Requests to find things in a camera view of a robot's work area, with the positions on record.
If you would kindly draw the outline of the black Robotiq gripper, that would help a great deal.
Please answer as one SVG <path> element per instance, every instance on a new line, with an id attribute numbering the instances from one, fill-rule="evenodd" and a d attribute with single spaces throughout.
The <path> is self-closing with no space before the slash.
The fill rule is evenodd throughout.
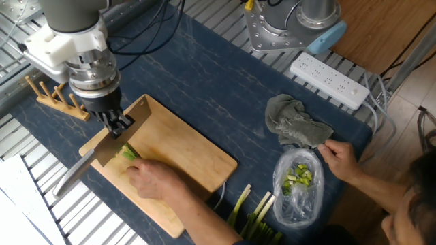
<path id="1" fill-rule="evenodd" d="M 135 123 L 132 117 L 123 114 L 121 98 L 122 92 L 119 87 L 102 97 L 80 97 L 88 112 L 107 128 L 114 139 Z"/>

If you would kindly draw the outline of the person's left hand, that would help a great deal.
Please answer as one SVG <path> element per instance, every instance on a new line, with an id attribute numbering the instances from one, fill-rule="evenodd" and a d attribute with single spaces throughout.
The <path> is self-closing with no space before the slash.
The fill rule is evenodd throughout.
<path id="1" fill-rule="evenodd" d="M 133 164 L 126 174 L 139 197 L 171 203 L 191 195 L 187 185 L 166 164 L 146 159 L 135 159 Z"/>

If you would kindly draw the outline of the person's right hand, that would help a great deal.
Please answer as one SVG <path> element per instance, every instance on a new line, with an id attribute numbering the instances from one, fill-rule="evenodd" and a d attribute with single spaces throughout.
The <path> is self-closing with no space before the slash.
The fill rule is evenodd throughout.
<path id="1" fill-rule="evenodd" d="M 317 149 L 328 164 L 331 172 L 338 179 L 348 184 L 354 184 L 357 181 L 362 170 L 358 166 L 350 143 L 326 140 Z"/>

